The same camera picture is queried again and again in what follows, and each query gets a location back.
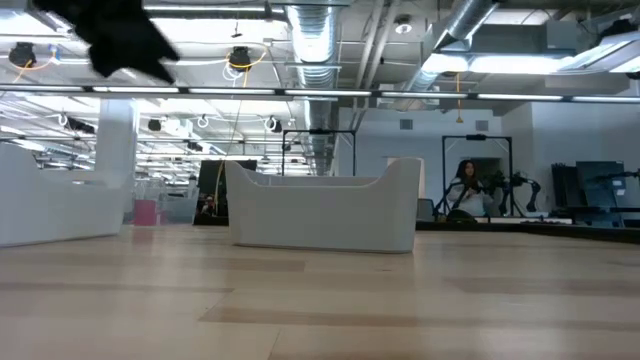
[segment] woman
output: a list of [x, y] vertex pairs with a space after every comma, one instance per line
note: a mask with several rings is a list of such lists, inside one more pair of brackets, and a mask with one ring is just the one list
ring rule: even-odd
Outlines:
[[451, 181], [455, 185], [451, 188], [447, 200], [452, 204], [460, 198], [465, 187], [468, 190], [462, 196], [458, 209], [469, 213], [471, 216], [485, 216], [484, 205], [493, 200], [489, 195], [482, 193], [482, 184], [476, 179], [476, 166], [471, 160], [463, 160], [458, 165], [456, 177]]

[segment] ceiling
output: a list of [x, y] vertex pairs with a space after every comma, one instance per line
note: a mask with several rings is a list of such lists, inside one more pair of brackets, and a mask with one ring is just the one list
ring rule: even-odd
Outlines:
[[[194, 4], [193, 0], [172, 1], [174, 4]], [[198, 1], [197, 4], [214, 5], [229, 1]], [[424, 53], [422, 44], [428, 25], [444, 19], [449, 14], [452, 1], [402, 1], [398, 14], [410, 14], [412, 31], [397, 34], [391, 31], [382, 53], [383, 63], [378, 66], [374, 84], [398, 84], [410, 79], [422, 66]], [[597, 16], [637, 5], [636, 1], [610, 0], [509, 0], [494, 12], [485, 24], [540, 25], [550, 18], [573, 21], [587, 16]], [[370, 29], [373, 1], [353, 1], [351, 6], [340, 10], [339, 66], [338, 86], [353, 88], [365, 39], [370, 31], [380, 30], [384, 24], [384, 12], [378, 29]], [[179, 86], [215, 86], [215, 87], [268, 87], [293, 88], [298, 86], [296, 59], [291, 43], [288, 24], [284, 22], [266, 22], [260, 20], [185, 20], [156, 19], [157, 27], [175, 46], [182, 61], [168, 64]], [[132, 85], [162, 86], [160, 81], [132, 70], [121, 70], [108, 79], [101, 78], [87, 61], [87, 45], [71, 33], [61, 36], [46, 25], [38, 22], [27, 13], [0, 11], [0, 83], [24, 84], [83, 84], [83, 85]], [[37, 66], [44, 68], [24, 71], [13, 66], [7, 59], [9, 51], [16, 41], [32, 41], [37, 55]], [[52, 59], [52, 46], [57, 58]], [[226, 56], [234, 46], [247, 46], [252, 59], [263, 60], [252, 67], [248, 77], [233, 80], [226, 71]], [[611, 78], [621, 75], [611, 74]], [[549, 76], [544, 75], [508, 75], [461, 73], [459, 79], [440, 76], [435, 85], [442, 91], [482, 91], [482, 92], [544, 92]], [[60, 125], [60, 114], [65, 113], [95, 127], [98, 126], [99, 101], [97, 98], [66, 98], [51, 96], [33, 96], [25, 94], [0, 95], [0, 137], [13, 133], [34, 136], [74, 136], [73, 131]], [[281, 121], [284, 129], [304, 129], [304, 102], [294, 101], [254, 101], [254, 100], [198, 100], [198, 99], [145, 99], [140, 100], [142, 116], [140, 136], [144, 138], [180, 137], [180, 131], [187, 131], [186, 137], [219, 139], [220, 144], [209, 153], [267, 155], [275, 159], [280, 152], [281, 134], [265, 129], [264, 121], [273, 117]], [[504, 107], [504, 103], [472, 102], [467, 108], [492, 109]], [[456, 101], [441, 101], [439, 108], [446, 112], [457, 106]], [[203, 116], [209, 120], [207, 126], [198, 126]], [[179, 131], [151, 132], [147, 128], [150, 119], [180, 121]], [[237, 121], [236, 131], [233, 125]], [[245, 140], [248, 145], [229, 145], [224, 141]], [[47, 149], [55, 145], [70, 148], [78, 153], [92, 156], [95, 143], [92, 141], [51, 141], [40, 142]], [[299, 165], [292, 165], [299, 174], [313, 171], [302, 166], [305, 140], [292, 148], [291, 156], [300, 156]], [[180, 141], [175, 144], [141, 143], [138, 148], [140, 157], [149, 153], [176, 154], [183, 161], [190, 151]], [[49, 154], [66, 156], [53, 151]], [[276, 171], [275, 166], [264, 164], [268, 171]]]

